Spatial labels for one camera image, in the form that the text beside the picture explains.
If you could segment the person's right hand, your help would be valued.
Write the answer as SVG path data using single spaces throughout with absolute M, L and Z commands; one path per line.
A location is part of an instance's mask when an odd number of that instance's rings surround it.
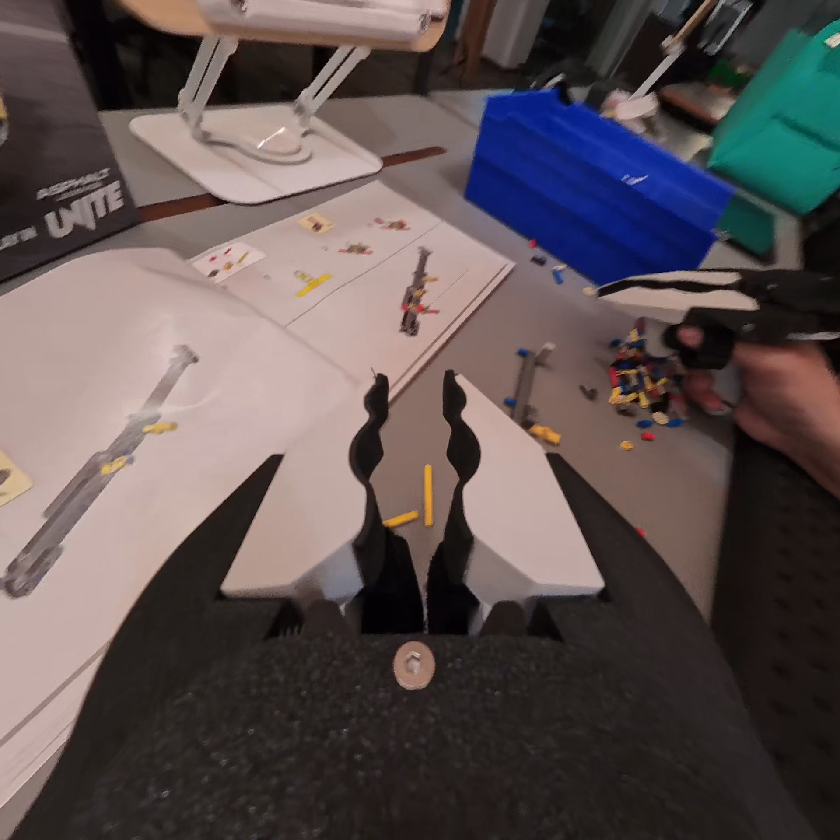
M 839 385 L 821 344 L 737 342 L 734 421 L 839 498 Z

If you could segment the long grey lego beam assembly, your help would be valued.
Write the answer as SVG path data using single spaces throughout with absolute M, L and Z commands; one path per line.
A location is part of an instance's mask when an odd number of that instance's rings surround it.
M 531 404 L 532 388 L 538 369 L 543 368 L 555 350 L 555 344 L 546 342 L 539 350 L 519 349 L 518 376 L 513 396 L 505 399 L 504 406 L 511 420 L 531 437 L 551 447 L 558 447 L 561 435 L 551 427 L 538 422 L 537 410 Z

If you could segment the pile of colourful lego pieces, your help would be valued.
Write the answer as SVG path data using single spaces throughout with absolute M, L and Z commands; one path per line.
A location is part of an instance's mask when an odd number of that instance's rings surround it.
M 649 345 L 646 319 L 637 318 L 628 335 L 611 347 L 608 403 L 616 414 L 632 418 L 641 433 L 687 423 L 686 369 L 675 352 Z

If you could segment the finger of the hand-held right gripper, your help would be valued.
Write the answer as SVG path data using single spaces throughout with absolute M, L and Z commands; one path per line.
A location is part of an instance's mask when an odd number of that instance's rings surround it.
M 633 288 L 654 291 L 676 290 L 704 293 L 715 289 L 735 288 L 742 277 L 740 270 L 679 270 L 652 275 L 630 276 L 605 284 L 595 291 L 598 298 L 614 296 Z
M 598 300 L 635 317 L 685 317 L 693 308 L 734 312 L 756 312 L 760 305 L 735 290 L 712 288 L 706 291 L 684 291 L 673 288 L 625 288 Z

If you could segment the teal tote bag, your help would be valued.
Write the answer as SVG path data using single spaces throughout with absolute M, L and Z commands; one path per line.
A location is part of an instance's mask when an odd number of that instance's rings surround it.
M 713 134 L 709 167 L 804 225 L 805 267 L 838 273 L 839 21 L 790 30 Z

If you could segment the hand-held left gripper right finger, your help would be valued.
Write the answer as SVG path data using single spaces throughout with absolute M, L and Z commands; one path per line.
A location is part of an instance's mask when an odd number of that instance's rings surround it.
M 462 374 L 446 371 L 446 456 L 457 480 L 427 574 L 427 630 L 477 634 L 500 603 L 597 597 L 602 573 L 550 454 Z

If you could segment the black lego set box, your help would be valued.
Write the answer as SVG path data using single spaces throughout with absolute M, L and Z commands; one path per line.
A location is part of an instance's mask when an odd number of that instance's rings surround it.
M 1 280 L 140 222 L 53 2 L 1 2 Z

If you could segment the blue plastic bin stack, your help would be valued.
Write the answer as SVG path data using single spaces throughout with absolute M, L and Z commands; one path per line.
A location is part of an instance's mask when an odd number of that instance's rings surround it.
M 465 198 L 602 286 L 698 269 L 735 193 L 548 90 L 488 97 Z

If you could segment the lego instruction booklet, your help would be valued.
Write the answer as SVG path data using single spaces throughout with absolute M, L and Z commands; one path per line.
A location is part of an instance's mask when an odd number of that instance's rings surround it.
M 515 265 L 371 182 L 194 259 L 111 249 L 2 295 L 2 805 L 187 536 L 363 375 L 401 391 Z

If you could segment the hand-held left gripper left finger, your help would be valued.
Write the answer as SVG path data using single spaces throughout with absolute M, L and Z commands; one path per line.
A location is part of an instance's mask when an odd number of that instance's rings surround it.
M 289 447 L 224 578 L 224 596 L 351 605 L 364 634 L 424 630 L 410 550 L 384 525 L 371 483 L 389 395 L 387 376 L 374 373 Z

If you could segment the white document stand wooden board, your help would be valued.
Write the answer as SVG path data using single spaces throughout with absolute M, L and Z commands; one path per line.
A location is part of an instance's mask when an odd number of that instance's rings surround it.
M 202 41 L 172 112 L 130 122 L 135 138 L 217 199 L 257 205 L 373 175 L 382 160 L 316 117 L 372 49 L 435 47 L 450 2 L 123 1 L 144 25 Z M 244 41 L 332 46 L 296 100 L 275 106 L 207 104 Z

